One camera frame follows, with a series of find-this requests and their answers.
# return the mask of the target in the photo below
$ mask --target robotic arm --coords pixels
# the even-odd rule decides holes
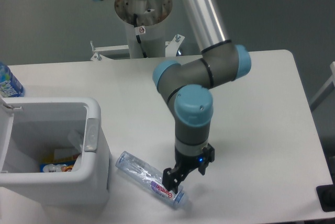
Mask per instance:
[[[198,169],[202,175],[215,159],[208,143],[213,98],[208,89],[234,81],[251,69],[249,53],[235,46],[215,0],[183,0],[203,57],[185,65],[165,61],[153,72],[158,92],[175,118],[176,165],[163,173],[163,185],[177,192],[181,181]]]

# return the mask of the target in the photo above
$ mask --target white table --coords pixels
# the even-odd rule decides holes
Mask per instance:
[[[212,90],[215,162],[192,172],[192,204],[173,210],[113,167],[105,206],[46,207],[1,188],[1,223],[269,223],[334,217],[316,186],[331,184],[293,56],[252,52],[248,76]],[[197,57],[177,58],[181,63]],[[151,79],[164,59],[11,66],[27,96],[91,96],[113,162],[124,151],[174,165],[174,119]]]

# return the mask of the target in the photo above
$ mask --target metal bracket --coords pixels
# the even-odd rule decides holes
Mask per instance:
[[[332,75],[309,101],[309,108],[311,111],[314,111],[335,89],[335,62],[332,62],[330,68]]]
[[[7,109],[13,110],[14,106],[7,104],[2,97],[0,96],[0,105],[4,106]]]
[[[183,43],[185,37],[177,34],[171,41],[165,42],[165,57],[175,57],[179,55],[180,45]],[[91,41],[91,48],[93,56],[91,61],[101,61],[101,60],[111,60],[117,59],[118,55],[129,53],[128,45],[119,46],[108,46],[108,47],[94,47],[93,41]]]

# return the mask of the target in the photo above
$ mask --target bottle label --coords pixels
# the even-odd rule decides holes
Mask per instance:
[[[0,83],[0,93],[3,97],[18,97],[21,95],[19,89],[19,87],[22,88],[21,84],[16,79],[16,84],[13,84],[12,81],[14,80],[5,80]]]
[[[155,181],[152,181],[150,185],[151,189],[158,195],[162,196],[163,198],[168,197],[171,199],[173,197],[172,193],[166,190],[163,186],[157,184]]]

